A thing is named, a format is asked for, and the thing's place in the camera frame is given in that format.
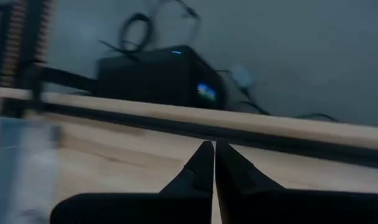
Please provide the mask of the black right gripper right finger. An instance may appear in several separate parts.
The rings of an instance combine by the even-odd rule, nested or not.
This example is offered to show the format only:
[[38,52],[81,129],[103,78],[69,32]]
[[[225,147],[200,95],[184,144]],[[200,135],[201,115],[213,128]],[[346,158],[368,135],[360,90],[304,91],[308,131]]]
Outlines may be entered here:
[[269,193],[284,187],[260,170],[225,141],[215,149],[215,184],[222,224],[272,224]]

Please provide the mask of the black computer case blue light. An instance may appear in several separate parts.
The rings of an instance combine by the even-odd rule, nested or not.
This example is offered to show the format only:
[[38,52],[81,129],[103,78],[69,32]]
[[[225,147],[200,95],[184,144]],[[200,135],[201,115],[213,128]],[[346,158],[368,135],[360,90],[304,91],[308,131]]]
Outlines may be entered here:
[[177,45],[98,60],[95,96],[224,110],[222,77],[194,49]]

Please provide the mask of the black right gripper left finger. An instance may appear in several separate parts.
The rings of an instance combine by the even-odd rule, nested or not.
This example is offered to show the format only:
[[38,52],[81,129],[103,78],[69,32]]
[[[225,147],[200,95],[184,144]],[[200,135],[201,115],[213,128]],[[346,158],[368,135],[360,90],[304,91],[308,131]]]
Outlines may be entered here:
[[180,173],[159,193],[177,202],[169,209],[172,222],[166,224],[211,224],[214,184],[214,147],[204,141]]

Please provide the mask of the clear plastic storage bin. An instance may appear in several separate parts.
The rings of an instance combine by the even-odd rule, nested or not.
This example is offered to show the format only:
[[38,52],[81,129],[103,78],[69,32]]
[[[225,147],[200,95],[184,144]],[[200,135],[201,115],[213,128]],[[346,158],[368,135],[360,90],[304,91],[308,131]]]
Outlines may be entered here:
[[0,224],[49,224],[59,144],[56,125],[0,117]]

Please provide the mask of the orange black striped post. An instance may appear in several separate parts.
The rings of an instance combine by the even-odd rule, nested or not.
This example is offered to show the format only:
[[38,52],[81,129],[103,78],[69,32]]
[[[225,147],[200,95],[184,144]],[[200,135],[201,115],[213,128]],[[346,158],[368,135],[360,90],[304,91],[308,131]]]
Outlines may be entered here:
[[19,69],[29,60],[44,61],[58,0],[12,0],[0,3],[0,86],[19,88]]

